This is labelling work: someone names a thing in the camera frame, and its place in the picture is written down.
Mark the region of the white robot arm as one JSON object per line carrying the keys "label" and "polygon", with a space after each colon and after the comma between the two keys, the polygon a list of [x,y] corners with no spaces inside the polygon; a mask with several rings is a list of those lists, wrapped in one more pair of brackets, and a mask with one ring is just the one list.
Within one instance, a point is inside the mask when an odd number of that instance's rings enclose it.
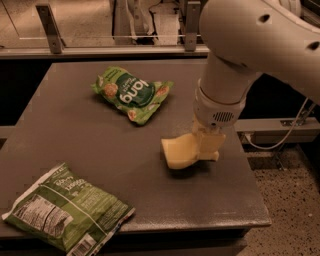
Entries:
{"label": "white robot arm", "polygon": [[199,21],[209,48],[195,92],[198,160],[216,160],[242,112],[249,88],[263,73],[320,102],[320,32],[279,0],[208,0]]}

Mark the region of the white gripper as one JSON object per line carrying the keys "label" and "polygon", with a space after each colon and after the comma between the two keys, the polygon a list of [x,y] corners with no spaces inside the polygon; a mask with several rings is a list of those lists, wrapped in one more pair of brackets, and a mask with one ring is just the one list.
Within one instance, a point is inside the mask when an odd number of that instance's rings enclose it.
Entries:
{"label": "white gripper", "polygon": [[224,144],[226,135],[216,127],[232,126],[245,107],[246,99],[239,103],[218,103],[209,98],[197,84],[193,103],[194,119],[192,135],[194,136],[193,158],[197,161],[217,161],[219,149]]}

